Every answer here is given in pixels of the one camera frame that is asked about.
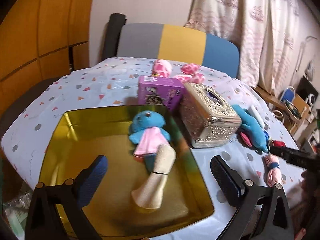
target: blue band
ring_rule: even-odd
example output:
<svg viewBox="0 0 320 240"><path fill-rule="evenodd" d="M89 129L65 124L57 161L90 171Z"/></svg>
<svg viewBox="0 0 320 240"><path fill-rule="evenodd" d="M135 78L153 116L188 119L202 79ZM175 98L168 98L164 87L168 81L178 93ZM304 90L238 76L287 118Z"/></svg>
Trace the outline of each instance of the blue band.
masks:
<svg viewBox="0 0 320 240"><path fill-rule="evenodd" d="M271 163L268 167L269 170L275 169L275 168L278 168L278 169L280 168L279 163Z"/></svg>

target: purple box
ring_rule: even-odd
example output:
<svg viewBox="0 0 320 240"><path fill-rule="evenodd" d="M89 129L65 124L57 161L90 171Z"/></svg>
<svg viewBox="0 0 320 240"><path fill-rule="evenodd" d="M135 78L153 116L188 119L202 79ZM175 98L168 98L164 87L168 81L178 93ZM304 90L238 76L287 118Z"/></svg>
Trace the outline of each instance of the purple box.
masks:
<svg viewBox="0 0 320 240"><path fill-rule="evenodd" d="M169 110L180 103L185 91L176 78L140 76L138 86L139 105L165 105Z"/></svg>

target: patterned tablecloth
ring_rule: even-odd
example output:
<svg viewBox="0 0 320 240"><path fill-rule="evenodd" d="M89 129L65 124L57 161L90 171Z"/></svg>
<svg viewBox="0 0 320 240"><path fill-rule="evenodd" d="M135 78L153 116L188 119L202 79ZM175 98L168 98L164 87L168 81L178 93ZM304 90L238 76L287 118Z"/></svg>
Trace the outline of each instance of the patterned tablecloth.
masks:
<svg viewBox="0 0 320 240"><path fill-rule="evenodd" d="M1 147L20 176L34 188L51 135L60 117L69 110L137 104L138 77L150 75L154 59L109 58L95 67L72 72L60 78L28 106L15 120L1 141ZM172 76L180 73L182 62L171 62ZM262 98L237 79L206 67L205 85L212 86L230 104L243 108L255 105L263 119L270 122L268 133L272 139L281 140L288 147L297 148L285 127L270 113ZM173 233L154 239L215 239L225 228L235 209L229 206L216 180L210 172L210 160L221 155L230 168L238 171L244 179L252 179L265 186L263 155L242 146L234 135L229 142L216 148L192 149L192 153L204 177L215 207L214 214L205 220ZM300 184L302 169L280 160L283 186L288 201L289 191Z"/></svg>

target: gold tray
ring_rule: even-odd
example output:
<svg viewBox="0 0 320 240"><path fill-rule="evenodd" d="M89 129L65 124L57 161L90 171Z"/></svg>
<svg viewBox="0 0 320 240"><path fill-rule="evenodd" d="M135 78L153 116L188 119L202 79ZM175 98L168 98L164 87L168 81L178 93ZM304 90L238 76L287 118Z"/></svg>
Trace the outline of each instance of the gold tray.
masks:
<svg viewBox="0 0 320 240"><path fill-rule="evenodd" d="M144 110L162 114L177 159L164 189L161 208L139 209L131 198L147 178L144 163L133 158L128 138L133 117ZM97 155L108 158L108 171L84 213L104 239L141 239L173 232L213 213L213 205L195 159L165 106L110 106L66 112L47 148L40 173L46 185L75 178ZM66 231L75 236L63 207Z"/></svg>

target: chair backrest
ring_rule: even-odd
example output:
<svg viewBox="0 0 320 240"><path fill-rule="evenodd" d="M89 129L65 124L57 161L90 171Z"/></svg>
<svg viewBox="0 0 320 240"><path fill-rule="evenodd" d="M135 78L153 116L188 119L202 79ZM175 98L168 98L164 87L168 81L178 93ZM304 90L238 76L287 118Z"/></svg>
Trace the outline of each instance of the chair backrest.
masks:
<svg viewBox="0 0 320 240"><path fill-rule="evenodd" d="M289 86L283 91L282 96L280 97L280 102L288 100L292 103L292 101L294 100L294 97L295 97L294 88L292 86Z"/></svg>
<svg viewBox="0 0 320 240"><path fill-rule="evenodd" d="M198 30L157 23L124 25L117 56L195 63L232 78L237 76L239 67L239 50L230 41Z"/></svg>

